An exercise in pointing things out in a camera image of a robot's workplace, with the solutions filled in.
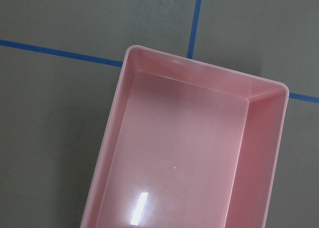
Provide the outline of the pink plastic bin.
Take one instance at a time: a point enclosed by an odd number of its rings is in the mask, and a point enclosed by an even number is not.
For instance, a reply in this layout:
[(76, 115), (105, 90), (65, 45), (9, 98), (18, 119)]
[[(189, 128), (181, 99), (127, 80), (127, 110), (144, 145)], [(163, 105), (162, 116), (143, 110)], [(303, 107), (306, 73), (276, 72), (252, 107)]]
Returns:
[(130, 46), (80, 226), (263, 228), (288, 99), (281, 82)]

